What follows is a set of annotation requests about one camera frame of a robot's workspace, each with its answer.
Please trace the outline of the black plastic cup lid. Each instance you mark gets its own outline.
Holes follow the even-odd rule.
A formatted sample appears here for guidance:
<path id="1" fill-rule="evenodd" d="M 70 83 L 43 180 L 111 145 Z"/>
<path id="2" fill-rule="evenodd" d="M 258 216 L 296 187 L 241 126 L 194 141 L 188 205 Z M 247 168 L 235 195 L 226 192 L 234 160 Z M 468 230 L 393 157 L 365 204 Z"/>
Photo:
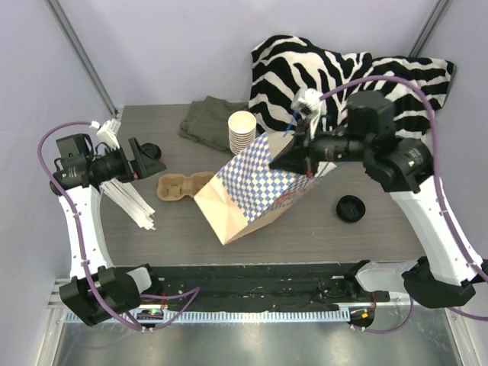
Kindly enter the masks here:
<path id="1" fill-rule="evenodd" d="M 152 159 L 160 161 L 162 159 L 162 150 L 154 143 L 144 143 L 141 146 L 142 151 Z"/>

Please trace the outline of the single cardboard cup carrier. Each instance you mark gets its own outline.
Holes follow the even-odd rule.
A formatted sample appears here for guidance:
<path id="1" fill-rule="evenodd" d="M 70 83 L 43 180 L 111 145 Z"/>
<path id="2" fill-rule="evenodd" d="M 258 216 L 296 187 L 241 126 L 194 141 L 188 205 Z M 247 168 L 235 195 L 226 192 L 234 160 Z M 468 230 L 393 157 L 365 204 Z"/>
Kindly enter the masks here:
<path id="1" fill-rule="evenodd" d="M 180 201 L 183 197 L 193 198 L 214 176 L 214 172 L 165 174 L 158 180 L 157 196 L 162 201 Z"/>

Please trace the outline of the printed paper takeout bag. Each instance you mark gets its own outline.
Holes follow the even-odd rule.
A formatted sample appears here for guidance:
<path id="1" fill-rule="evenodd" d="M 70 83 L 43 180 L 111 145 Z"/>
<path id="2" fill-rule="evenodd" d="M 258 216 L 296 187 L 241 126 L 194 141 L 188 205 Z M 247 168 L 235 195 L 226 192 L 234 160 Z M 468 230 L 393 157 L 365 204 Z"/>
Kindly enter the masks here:
<path id="1" fill-rule="evenodd" d="M 334 163 L 321 162 L 312 178 L 271 170 L 268 164 L 293 136 L 291 131 L 263 133 L 194 196 L 222 245 L 275 221 L 337 168 Z"/>

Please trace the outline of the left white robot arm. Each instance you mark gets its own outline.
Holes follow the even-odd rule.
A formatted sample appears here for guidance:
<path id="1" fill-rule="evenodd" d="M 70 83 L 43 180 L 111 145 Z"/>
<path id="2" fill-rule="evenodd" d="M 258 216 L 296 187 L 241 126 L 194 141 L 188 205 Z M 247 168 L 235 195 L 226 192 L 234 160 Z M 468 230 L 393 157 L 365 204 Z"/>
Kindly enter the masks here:
<path id="1" fill-rule="evenodd" d="M 108 254 L 101 224 L 102 195 L 117 202 L 138 225 L 153 229 L 153 209 L 132 186 L 166 169 L 160 148 L 129 140 L 133 159 L 124 150 L 102 141 L 98 155 L 92 139 L 77 133 L 56 141 L 59 158 L 50 172 L 51 191 L 65 214 L 71 251 L 70 282 L 59 289 L 61 301 L 87 326 L 94 326 L 136 309 L 142 301 L 156 303 L 162 295 L 148 264 L 123 270 Z"/>

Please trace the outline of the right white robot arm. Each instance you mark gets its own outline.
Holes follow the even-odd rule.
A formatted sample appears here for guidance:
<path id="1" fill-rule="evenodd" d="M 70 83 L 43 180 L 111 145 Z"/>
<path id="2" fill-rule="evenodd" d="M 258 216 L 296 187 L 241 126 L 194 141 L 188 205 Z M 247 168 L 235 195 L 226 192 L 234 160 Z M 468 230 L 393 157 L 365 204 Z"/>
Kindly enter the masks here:
<path id="1" fill-rule="evenodd" d="M 361 162 L 404 212 L 425 252 L 410 262 L 365 262 L 344 283 L 354 301 L 374 291 L 403 292 L 430 309 L 462 307 L 476 293 L 480 275 L 468 263 L 449 226 L 448 208 L 437 198 L 432 154 L 421 140 L 396 135 L 395 107 L 378 91 L 347 101 L 342 131 L 312 134 L 305 120 L 270 169 L 311 176 L 321 162 Z"/>

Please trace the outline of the bundle of white straws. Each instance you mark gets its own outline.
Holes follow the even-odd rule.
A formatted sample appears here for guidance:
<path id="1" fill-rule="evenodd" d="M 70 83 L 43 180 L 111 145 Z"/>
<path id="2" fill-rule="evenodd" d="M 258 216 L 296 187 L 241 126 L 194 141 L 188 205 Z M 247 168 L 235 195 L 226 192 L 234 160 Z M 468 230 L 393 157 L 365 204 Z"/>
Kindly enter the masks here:
<path id="1" fill-rule="evenodd" d="M 153 219 L 156 211 L 146 203 L 131 183 L 121 183 L 117 179 L 112 179 L 103 182 L 101 188 L 116 205 L 129 215 L 139 228 L 156 229 Z"/>

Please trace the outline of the stack of paper cups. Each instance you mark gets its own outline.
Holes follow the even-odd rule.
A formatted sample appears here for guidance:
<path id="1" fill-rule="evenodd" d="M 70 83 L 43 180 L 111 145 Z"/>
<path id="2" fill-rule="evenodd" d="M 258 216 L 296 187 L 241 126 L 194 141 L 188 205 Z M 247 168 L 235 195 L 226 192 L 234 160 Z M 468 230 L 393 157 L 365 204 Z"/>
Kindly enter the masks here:
<path id="1" fill-rule="evenodd" d="M 230 150 L 234 155 L 238 155 L 256 137 L 256 118 L 248 111 L 237 111 L 230 115 L 227 125 Z"/>

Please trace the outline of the olive green folded cloth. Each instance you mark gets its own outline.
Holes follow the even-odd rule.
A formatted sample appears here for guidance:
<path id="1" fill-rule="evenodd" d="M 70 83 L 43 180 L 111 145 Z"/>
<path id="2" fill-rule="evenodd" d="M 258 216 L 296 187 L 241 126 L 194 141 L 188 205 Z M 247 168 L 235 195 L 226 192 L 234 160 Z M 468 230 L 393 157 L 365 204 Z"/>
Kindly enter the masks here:
<path id="1" fill-rule="evenodd" d="M 178 135 L 194 143 L 223 152 L 230 150 L 228 119 L 237 111 L 248 111 L 247 102 L 229 102 L 207 96 L 193 101 L 179 125 Z"/>

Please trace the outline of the zebra print cloth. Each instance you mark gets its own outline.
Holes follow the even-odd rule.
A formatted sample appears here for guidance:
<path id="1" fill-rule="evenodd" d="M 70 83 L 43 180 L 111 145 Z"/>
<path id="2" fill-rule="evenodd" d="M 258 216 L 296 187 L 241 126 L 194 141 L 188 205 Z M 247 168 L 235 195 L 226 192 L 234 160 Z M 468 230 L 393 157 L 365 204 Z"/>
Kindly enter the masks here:
<path id="1" fill-rule="evenodd" d="M 310 40 L 274 35 L 252 52 L 252 87 L 249 110 L 260 132 L 284 131 L 292 121 L 291 103 L 303 88 L 325 94 L 356 79 L 372 75 L 400 77 L 420 88 L 433 110 L 448 98 L 456 65 L 445 59 L 407 56 L 375 57 L 369 52 L 338 53 L 322 49 Z M 395 82 L 366 82 L 328 98 L 322 109 L 325 131 L 345 124 L 347 98 L 359 91 L 379 91 L 396 108 L 397 135 L 423 138 L 430 123 L 419 97 Z"/>

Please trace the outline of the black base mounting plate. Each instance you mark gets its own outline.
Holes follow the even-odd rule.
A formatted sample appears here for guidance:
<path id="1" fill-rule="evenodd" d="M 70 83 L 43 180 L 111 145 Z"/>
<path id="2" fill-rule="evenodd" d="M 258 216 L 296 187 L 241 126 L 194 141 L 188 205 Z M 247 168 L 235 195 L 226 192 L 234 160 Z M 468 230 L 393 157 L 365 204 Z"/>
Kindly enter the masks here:
<path id="1" fill-rule="evenodd" d="M 341 303 L 386 303 L 386 291 L 369 293 L 353 278 L 356 264 L 206 265 L 155 267 L 157 294 L 168 310 L 179 311 L 186 298 L 200 289 L 192 312 L 301 312 L 337 310 Z"/>

